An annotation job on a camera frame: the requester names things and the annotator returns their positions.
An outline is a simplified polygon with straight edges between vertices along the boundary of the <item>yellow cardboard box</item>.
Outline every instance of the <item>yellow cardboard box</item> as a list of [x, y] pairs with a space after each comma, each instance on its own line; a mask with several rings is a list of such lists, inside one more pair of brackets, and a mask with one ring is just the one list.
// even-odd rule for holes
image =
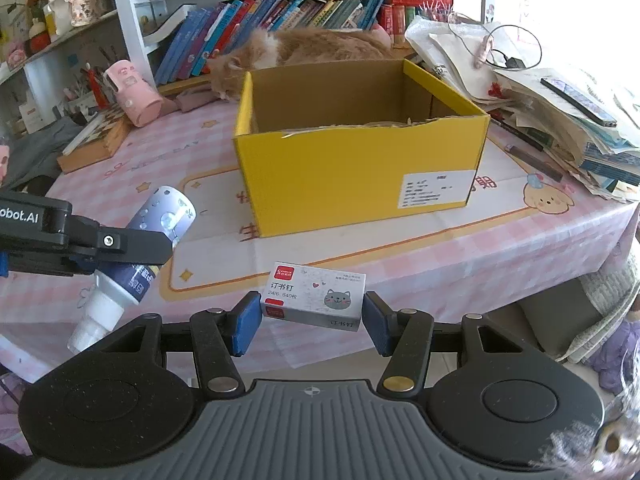
[[466, 205], [489, 120], [407, 60], [247, 73], [234, 140], [260, 236]]

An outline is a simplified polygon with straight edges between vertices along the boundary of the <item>cat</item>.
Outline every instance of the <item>cat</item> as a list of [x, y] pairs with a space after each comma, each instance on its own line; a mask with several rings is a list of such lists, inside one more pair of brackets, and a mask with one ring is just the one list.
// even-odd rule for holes
[[378, 31], [254, 30], [243, 46], [207, 60], [208, 79], [221, 99], [238, 100], [247, 70], [349, 59], [393, 59], [390, 45], [384, 39]]
[[329, 289], [324, 297], [324, 306], [328, 306], [334, 310], [344, 310], [351, 305], [351, 293], [347, 292], [334, 292]]

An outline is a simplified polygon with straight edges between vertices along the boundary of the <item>purple book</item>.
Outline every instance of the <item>purple book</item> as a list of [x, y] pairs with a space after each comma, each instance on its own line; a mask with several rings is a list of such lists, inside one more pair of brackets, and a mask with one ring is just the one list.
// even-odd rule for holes
[[213, 9], [213, 12], [209, 16], [207, 23], [205, 23], [204, 27], [202, 27], [202, 30], [200, 31], [198, 37], [193, 41], [193, 43], [191, 43], [191, 48], [189, 50], [189, 53], [187, 54], [187, 57], [184, 59], [184, 63], [180, 67], [180, 72], [178, 72], [178, 77], [177, 77], [178, 79], [187, 79], [191, 75], [191, 69], [193, 67], [193, 63], [195, 63], [195, 61], [198, 59], [198, 55], [200, 54], [200, 51], [204, 46], [207, 33], [209, 32], [209, 29], [211, 28], [211, 26], [216, 22], [216, 18], [224, 8], [225, 8], [225, 4], [220, 3], [220, 4], [217, 4], [216, 7]]

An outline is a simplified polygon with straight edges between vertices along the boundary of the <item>red logo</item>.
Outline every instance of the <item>red logo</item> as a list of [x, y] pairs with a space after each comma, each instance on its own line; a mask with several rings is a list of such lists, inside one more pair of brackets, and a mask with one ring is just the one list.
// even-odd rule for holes
[[293, 278], [293, 270], [293, 267], [285, 267], [284, 265], [279, 265], [273, 277], [276, 280], [289, 281], [291, 278]]
[[284, 319], [284, 310], [275, 306], [268, 306], [266, 309], [267, 316], [277, 317], [278, 319]]

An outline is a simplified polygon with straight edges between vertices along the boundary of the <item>white shipping label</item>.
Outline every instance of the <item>white shipping label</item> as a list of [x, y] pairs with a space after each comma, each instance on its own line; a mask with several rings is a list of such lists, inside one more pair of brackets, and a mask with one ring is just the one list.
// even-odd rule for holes
[[409, 173], [402, 179], [398, 209], [464, 202], [476, 170]]

